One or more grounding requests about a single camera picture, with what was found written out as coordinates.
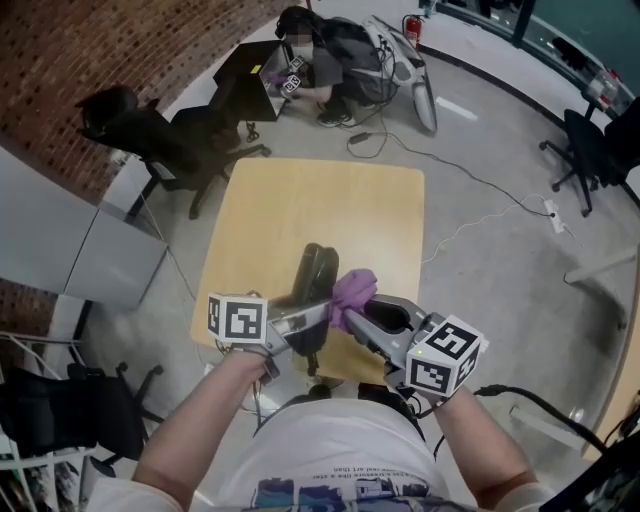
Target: power strip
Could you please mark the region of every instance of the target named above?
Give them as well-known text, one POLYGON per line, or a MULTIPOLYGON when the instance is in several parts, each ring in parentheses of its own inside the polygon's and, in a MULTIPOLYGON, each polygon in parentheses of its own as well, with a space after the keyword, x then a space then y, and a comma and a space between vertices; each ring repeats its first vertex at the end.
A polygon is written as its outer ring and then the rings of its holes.
POLYGON ((564 232, 564 224, 560 220, 560 215, 558 215, 558 205, 551 199, 547 199, 544 202, 544 207, 549 214, 549 220, 551 221, 551 225, 553 226, 553 230, 556 232, 556 235, 564 232))

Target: purple cloth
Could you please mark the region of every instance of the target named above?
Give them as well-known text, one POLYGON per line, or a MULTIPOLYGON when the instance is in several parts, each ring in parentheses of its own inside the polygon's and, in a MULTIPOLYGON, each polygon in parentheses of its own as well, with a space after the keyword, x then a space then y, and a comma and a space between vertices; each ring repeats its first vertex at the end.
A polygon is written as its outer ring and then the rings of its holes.
POLYGON ((333 285, 331 298, 331 327, 353 334, 347 326, 345 309, 362 313, 364 305, 378 291, 378 278, 368 268, 351 270, 333 285))

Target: black chair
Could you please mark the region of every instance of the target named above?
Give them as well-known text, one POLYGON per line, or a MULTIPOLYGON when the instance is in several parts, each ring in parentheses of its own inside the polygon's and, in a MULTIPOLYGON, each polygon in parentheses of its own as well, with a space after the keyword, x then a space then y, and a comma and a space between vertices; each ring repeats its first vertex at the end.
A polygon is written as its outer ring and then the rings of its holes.
POLYGON ((554 192, 560 185, 577 175, 587 202, 582 216, 592 211, 591 196, 599 185, 619 185, 635 166, 640 165, 640 98, 631 103, 620 117, 611 121, 604 134, 595 124, 573 110, 564 111, 564 124, 569 147, 561 149, 551 141, 540 143, 540 149, 553 149, 571 165, 571 171, 551 185, 554 192))
POLYGON ((188 108, 169 122, 156 110, 157 104, 153 100, 139 107, 135 93, 126 86, 100 91, 76 105, 82 109, 80 133, 138 155, 153 182, 166 190, 194 190, 190 219, 198 218, 213 179, 229 180, 224 172, 228 164, 256 152, 265 157, 271 154, 263 144, 229 153, 239 145, 240 136, 237 122, 230 125, 231 117, 224 111, 209 106, 188 108))
POLYGON ((113 455, 103 461, 91 457, 91 463, 103 475, 115 477, 115 462, 138 460, 142 454, 149 439, 143 418, 163 421, 143 406, 162 367, 148 372, 135 395, 124 379, 126 370, 120 363, 116 377, 107 377, 102 370, 73 363, 67 368, 69 379, 52 380, 14 368, 0 385, 0 425, 22 457, 99 444, 113 455))

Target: black and white marker cube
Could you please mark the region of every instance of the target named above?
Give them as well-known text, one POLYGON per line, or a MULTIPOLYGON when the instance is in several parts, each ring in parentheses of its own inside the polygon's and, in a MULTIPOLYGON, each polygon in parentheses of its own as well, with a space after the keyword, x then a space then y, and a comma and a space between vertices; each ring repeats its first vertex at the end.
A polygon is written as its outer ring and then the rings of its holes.
POLYGON ((209 294, 207 329, 222 343, 261 343, 267 335, 267 299, 209 294))
POLYGON ((300 87, 300 84, 302 83, 302 81, 296 76, 296 75, 291 75, 287 81, 282 84, 282 88, 287 91, 289 94, 291 94, 293 91, 295 91, 298 87, 300 87))
POLYGON ((298 55, 289 63, 289 69, 295 73, 304 65, 304 62, 305 60, 298 55))
POLYGON ((435 395, 451 396, 478 363, 482 334, 450 315, 407 353, 405 382, 435 395))

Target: concrete floor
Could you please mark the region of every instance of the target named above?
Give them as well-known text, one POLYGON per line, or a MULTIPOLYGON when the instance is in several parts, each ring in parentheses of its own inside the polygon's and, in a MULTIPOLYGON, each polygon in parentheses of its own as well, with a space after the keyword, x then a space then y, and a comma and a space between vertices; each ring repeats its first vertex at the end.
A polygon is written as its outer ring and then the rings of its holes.
MULTIPOLYGON (((409 147, 463 165, 517 198, 527 194, 553 198, 575 238, 568 233, 554 234, 547 219, 519 208, 478 226, 465 227, 455 240, 443 245, 435 259, 423 265, 420 306, 427 311, 454 313, 491 341, 468 383, 471 389, 492 383, 522 386, 565 413, 584 409, 583 423, 592 425, 623 346, 624 333, 617 330, 617 324, 621 312, 631 305, 635 271, 633 265, 620 266, 585 286, 565 284, 563 274, 581 263, 636 244, 640 240, 640 212, 622 189, 610 187, 594 194, 594 212, 583 219, 575 187, 551 192, 549 183, 561 176, 563 168, 553 155, 538 149, 538 142, 544 139, 564 144, 564 134, 484 80, 435 59, 427 62, 435 96, 472 115, 463 116, 439 104, 439 132, 429 139, 420 133, 411 99, 401 92, 384 111, 387 128, 409 147)), ((346 150, 349 134, 319 127, 314 115, 311 107, 290 106, 277 123, 258 125, 260 142, 270 146, 278 157, 353 159, 346 150)), ((365 126, 378 131, 379 119, 371 119, 365 126)), ((373 154, 380 142, 370 139, 353 150, 373 154)), ((470 180, 458 169, 407 153, 392 140, 372 161, 424 172, 424 260, 459 225, 501 213, 511 204, 501 193, 470 180)), ((195 221, 187 218, 191 192, 166 193, 158 188, 149 199, 153 216, 194 293, 224 189, 221 181, 212 187, 195 221)), ((527 199, 526 205, 544 211, 538 198, 527 199)), ((147 211, 143 214, 149 218, 147 211)), ((189 335, 192 306, 175 266, 165 258, 137 310, 94 305, 85 331, 88 356, 106 369, 127 361, 133 385, 139 384, 154 364, 162 364, 165 374, 157 379, 147 405, 166 415, 203 374, 189 335)), ((219 360, 213 350, 203 347, 200 352, 204 360, 219 360)), ((301 375, 288 371, 265 393, 262 406, 268 409, 281 404, 304 392, 307 385, 301 375)), ((348 386, 341 392, 348 393, 348 386)), ((577 452, 510 418, 508 413, 514 404, 543 416, 531 404, 504 395, 484 399, 484 403, 520 442, 540 477, 552 487, 562 488, 586 467, 577 452)), ((253 404, 247 399, 246 405, 253 404)), ((427 418, 423 426, 429 446, 435 446, 440 436, 435 421, 427 418)), ((201 487, 205 501, 215 502, 221 476, 240 456, 254 428, 253 415, 238 414, 201 487)), ((473 503, 446 444, 438 466, 449 481, 452 497, 473 503)), ((126 477, 133 467, 125 461, 116 469, 126 477)))

